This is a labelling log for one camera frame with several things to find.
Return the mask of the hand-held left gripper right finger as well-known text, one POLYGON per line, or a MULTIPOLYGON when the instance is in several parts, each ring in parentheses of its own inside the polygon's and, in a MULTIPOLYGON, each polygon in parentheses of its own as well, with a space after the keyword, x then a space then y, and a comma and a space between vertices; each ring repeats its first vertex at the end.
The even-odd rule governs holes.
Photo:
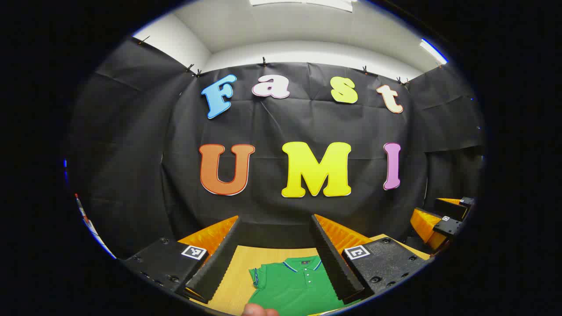
POLYGON ((381 296, 434 261, 388 236, 372 240, 317 214, 310 227, 336 295, 346 304, 381 296))

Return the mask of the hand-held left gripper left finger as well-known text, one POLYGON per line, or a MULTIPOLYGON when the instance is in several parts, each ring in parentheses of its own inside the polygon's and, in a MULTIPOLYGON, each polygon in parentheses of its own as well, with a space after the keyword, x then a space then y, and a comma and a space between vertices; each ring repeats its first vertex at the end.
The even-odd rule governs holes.
POLYGON ((161 237, 120 262, 165 292, 206 304, 229 268, 240 224, 233 216, 179 241, 161 237))

